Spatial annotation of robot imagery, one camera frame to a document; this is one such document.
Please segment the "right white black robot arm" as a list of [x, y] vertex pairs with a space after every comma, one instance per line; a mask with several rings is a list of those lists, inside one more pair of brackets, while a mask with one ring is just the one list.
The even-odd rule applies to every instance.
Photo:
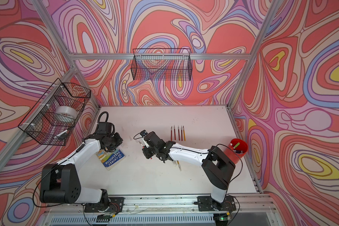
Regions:
[[221, 210], [235, 170], [234, 162], [221, 149], [217, 146], [212, 146], [210, 149], [196, 149], [174, 141], [164, 142], [155, 132], [147, 133], [145, 130], [139, 134], [142, 152], [147, 159], [155, 156], [162, 162], [182, 161], [200, 166], [213, 185], [209, 206]]

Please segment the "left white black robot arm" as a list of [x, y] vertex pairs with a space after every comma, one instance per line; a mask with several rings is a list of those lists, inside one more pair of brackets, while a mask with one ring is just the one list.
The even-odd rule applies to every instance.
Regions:
[[113, 135], [92, 134], [63, 160], [48, 164], [42, 169], [40, 202], [54, 204], [94, 204], [99, 211], [110, 206], [106, 189], [94, 189], [81, 185], [78, 172], [91, 156], [100, 150], [114, 151], [123, 139]]

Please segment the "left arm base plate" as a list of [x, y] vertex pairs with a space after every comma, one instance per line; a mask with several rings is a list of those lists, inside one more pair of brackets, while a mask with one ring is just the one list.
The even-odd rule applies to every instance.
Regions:
[[108, 201], [89, 203], [84, 207], [85, 213], [115, 213], [122, 212], [124, 197], [109, 197]]

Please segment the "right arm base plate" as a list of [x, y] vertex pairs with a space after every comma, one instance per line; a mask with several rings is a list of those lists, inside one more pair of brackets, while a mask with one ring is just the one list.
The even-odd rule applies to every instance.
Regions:
[[210, 196], [198, 196], [194, 205], [198, 206], [199, 211], [227, 211], [233, 212], [236, 210], [236, 205], [233, 196], [225, 196], [223, 202], [217, 202]]

